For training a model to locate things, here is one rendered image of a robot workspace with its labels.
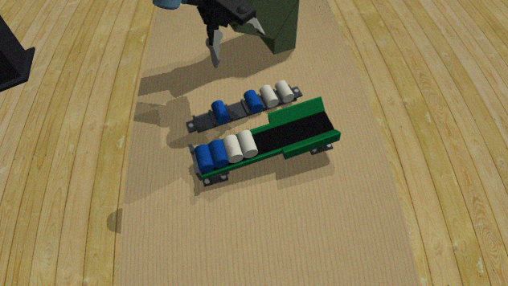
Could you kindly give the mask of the dark grey slotted rack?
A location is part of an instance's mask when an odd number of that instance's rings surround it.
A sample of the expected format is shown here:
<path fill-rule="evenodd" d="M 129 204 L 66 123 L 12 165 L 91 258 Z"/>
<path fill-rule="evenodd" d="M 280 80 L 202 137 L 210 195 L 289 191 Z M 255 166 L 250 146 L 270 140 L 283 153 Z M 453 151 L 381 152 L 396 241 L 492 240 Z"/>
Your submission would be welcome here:
<path fill-rule="evenodd" d="M 280 97 L 280 95 L 279 95 L 279 93 L 278 93 L 278 91 L 277 91 L 277 90 L 276 90 L 276 92 L 277 92 L 277 95 Z M 262 95 L 260 95 L 260 97 L 261 97 L 261 99 L 262 99 L 262 100 L 263 100 L 263 102 L 264 102 L 264 99 L 263 99 Z M 281 97 L 280 97 L 280 99 L 281 99 Z M 247 107 L 248 107 L 248 104 L 247 104 L 246 100 L 245 100 L 244 102 L 245 102 L 245 104 L 246 104 L 246 105 L 247 105 Z M 282 99 L 281 99 L 281 102 L 282 102 L 282 104 L 278 104 L 278 105 L 277 105 L 277 106 L 275 106 L 275 107 L 281 106 L 281 105 L 283 105 L 283 104 L 287 104 L 287 103 L 285 103 Z M 265 109 L 265 110 L 269 110 L 269 109 L 271 109 L 271 108 L 269 108 L 269 107 L 267 106 L 267 104 L 266 104 L 265 102 L 264 102 L 264 104 L 265 104 L 265 106 L 266 106 L 266 109 Z M 251 116 L 251 115 L 253 115 L 253 114 L 258 113 L 258 112 L 256 112 L 256 113 L 252 113 L 252 112 L 251 112 L 251 110 L 250 110 L 250 108 L 248 107 L 248 111 L 250 112 L 250 115 L 247 115 L 247 113 L 245 112 L 245 110 L 244 110 L 244 106 L 242 105 L 241 101 L 240 101 L 240 102 L 238 102 L 238 103 L 235 103 L 235 104 L 230 104 L 230 105 L 228 105 L 228 107 L 229 107 L 229 110 L 230 110 L 230 112 L 231 112 L 231 114 L 232 114 L 232 117 L 233 117 L 233 120 L 234 120 L 234 121 L 239 120 L 239 119 L 241 119 L 241 118 L 244 118 L 244 117 L 246 117 L 246 116 Z M 275 108 L 275 107 L 273 107 L 273 108 Z M 263 112 L 263 111 L 265 111 L 265 110 L 261 109 L 259 112 Z M 216 121 L 216 119 L 215 119 L 215 122 L 216 122 L 216 124 L 217 124 L 217 125 L 216 125 L 216 126 L 214 126 L 214 125 L 213 125 L 213 122 L 212 122 L 212 119 L 211 119 L 211 116 L 210 116 L 210 114 L 209 114 L 209 112 L 206 112 L 206 113 L 204 113 L 204 114 L 201 114 L 201 115 L 199 115 L 199 116 L 196 116 L 196 117 L 195 117 L 195 119 L 196 119 L 196 121 L 197 121 L 197 123 L 198 123 L 198 126 L 199 126 L 199 130 L 200 130 L 200 132 L 206 131 L 206 130 L 208 130 L 208 129 L 213 129 L 213 128 L 218 127 L 218 126 L 220 126 L 220 125 L 224 125 L 224 124 L 218 124 L 218 123 L 217 123 L 217 121 Z"/>

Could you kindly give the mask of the white cylinder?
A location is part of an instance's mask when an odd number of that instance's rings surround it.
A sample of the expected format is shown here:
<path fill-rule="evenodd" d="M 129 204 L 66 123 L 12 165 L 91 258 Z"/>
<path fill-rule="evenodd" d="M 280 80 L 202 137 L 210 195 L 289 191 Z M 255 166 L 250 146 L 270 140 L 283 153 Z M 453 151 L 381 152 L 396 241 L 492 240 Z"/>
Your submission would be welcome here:
<path fill-rule="evenodd" d="M 275 84 L 275 88 L 278 91 L 281 99 L 288 103 L 294 99 L 294 94 L 285 82 L 285 80 L 280 80 Z"/>
<path fill-rule="evenodd" d="M 237 134 L 242 154 L 245 158 L 255 157 L 258 150 L 250 130 L 243 130 Z"/>
<path fill-rule="evenodd" d="M 264 85 L 261 87 L 260 94 L 269 108 L 273 108 L 278 105 L 279 100 L 270 85 Z"/>
<path fill-rule="evenodd" d="M 226 136 L 223 145 L 230 163 L 237 163 L 244 158 L 236 135 Z"/>

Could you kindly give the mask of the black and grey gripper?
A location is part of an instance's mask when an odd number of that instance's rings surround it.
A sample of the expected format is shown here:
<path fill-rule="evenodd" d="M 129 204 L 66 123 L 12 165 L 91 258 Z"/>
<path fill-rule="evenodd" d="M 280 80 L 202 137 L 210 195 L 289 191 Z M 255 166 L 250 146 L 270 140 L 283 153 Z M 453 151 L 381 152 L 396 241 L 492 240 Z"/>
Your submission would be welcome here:
<path fill-rule="evenodd" d="M 206 45 L 210 49 L 211 60 L 215 68 L 217 68 L 219 64 L 219 43 L 223 38 L 223 33 L 219 30 L 219 26 L 227 27 L 227 25 L 234 20 L 228 17 L 224 12 L 220 11 L 216 6 L 209 3 L 209 0 L 203 0 L 200 6 L 197 6 L 197 9 L 201 15 L 201 18 L 204 24 L 207 25 L 207 35 Z M 257 32 L 265 36 L 265 33 L 259 24 L 256 16 L 250 19 L 248 22 L 251 27 L 256 28 Z"/>

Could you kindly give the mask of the blue plastic bar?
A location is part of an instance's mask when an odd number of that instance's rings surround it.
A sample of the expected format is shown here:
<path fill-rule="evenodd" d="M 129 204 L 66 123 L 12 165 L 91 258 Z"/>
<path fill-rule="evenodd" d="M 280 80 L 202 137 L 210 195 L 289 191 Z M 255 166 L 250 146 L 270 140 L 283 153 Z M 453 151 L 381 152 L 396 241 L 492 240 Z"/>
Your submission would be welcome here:
<path fill-rule="evenodd" d="M 211 104 L 212 111 L 215 115 L 215 119 L 218 124 L 225 124 L 229 121 L 230 117 L 227 113 L 227 110 L 223 104 L 223 101 L 216 100 Z"/>
<path fill-rule="evenodd" d="M 198 162 L 200 172 L 207 173 L 215 168 L 208 145 L 196 146 L 195 156 Z"/>
<path fill-rule="evenodd" d="M 263 105 L 254 90 L 246 91 L 244 93 L 244 99 L 246 100 L 252 113 L 259 112 L 263 108 Z"/>
<path fill-rule="evenodd" d="M 208 144 L 211 158 L 215 168 L 222 168 L 228 165 L 229 161 L 221 140 L 213 140 Z"/>

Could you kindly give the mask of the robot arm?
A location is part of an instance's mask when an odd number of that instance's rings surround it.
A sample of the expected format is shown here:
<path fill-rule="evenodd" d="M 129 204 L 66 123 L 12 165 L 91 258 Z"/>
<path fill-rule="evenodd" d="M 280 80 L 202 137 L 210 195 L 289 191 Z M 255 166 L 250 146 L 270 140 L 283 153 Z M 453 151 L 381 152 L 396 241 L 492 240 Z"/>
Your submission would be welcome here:
<path fill-rule="evenodd" d="M 256 16 L 256 9 L 247 3 L 248 0 L 209 0 L 227 16 L 241 26 Z M 153 0 L 157 7 L 167 10 L 179 8 L 180 3 L 193 6 L 200 6 L 203 0 Z"/>

